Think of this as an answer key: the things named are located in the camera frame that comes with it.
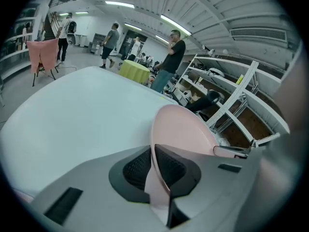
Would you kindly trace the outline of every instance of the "gray t-shirt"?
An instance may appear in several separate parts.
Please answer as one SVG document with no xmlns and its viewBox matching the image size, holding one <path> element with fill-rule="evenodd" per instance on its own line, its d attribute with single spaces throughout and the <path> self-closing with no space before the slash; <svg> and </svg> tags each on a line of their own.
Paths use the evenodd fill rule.
<svg viewBox="0 0 309 232">
<path fill-rule="evenodd" d="M 110 39 L 107 41 L 105 47 L 109 49 L 114 49 L 117 45 L 119 33 L 117 30 L 111 30 L 108 32 L 107 36 L 110 36 Z"/>
</svg>

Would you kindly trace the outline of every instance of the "black t-shirt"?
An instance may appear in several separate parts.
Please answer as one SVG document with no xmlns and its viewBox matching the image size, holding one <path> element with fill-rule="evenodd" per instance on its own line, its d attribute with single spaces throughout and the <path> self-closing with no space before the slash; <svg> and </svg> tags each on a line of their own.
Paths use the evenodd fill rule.
<svg viewBox="0 0 309 232">
<path fill-rule="evenodd" d="M 185 42 L 183 40 L 178 41 L 172 49 L 175 53 L 173 55 L 168 54 L 162 63 L 162 69 L 169 73 L 177 71 L 185 52 Z"/>
</svg>

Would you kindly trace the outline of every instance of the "green tablecloth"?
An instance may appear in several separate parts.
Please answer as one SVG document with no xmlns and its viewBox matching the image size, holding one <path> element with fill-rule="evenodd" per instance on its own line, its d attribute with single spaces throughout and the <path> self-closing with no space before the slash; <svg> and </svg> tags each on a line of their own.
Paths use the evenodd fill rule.
<svg viewBox="0 0 309 232">
<path fill-rule="evenodd" d="M 125 60 L 121 66 L 119 74 L 137 83 L 144 83 L 149 78 L 149 69 L 130 61 Z"/>
</svg>

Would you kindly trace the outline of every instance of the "round table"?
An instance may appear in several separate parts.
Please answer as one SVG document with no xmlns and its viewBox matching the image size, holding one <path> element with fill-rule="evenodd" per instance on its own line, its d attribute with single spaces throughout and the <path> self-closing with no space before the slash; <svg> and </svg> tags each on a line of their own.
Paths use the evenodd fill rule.
<svg viewBox="0 0 309 232">
<path fill-rule="evenodd" d="M 156 113 L 176 101 L 99 67 L 65 75 L 27 99 L 0 130 L 11 186 L 32 197 L 90 159 L 149 145 Z"/>
<path fill-rule="evenodd" d="M 149 78 L 149 69 L 136 62 L 125 60 L 119 74 L 137 83 L 144 83 Z"/>
</svg>

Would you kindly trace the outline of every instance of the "black mesh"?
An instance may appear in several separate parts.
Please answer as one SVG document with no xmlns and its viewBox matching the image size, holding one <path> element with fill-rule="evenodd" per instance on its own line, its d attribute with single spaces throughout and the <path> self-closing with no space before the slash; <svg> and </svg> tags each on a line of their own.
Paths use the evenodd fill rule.
<svg viewBox="0 0 309 232">
<path fill-rule="evenodd" d="M 186 166 L 157 147 L 155 155 L 162 178 L 170 188 L 185 175 Z"/>
<path fill-rule="evenodd" d="M 128 183 L 144 191 L 146 177 L 150 168 L 150 150 L 146 150 L 124 166 L 123 174 Z"/>
</svg>

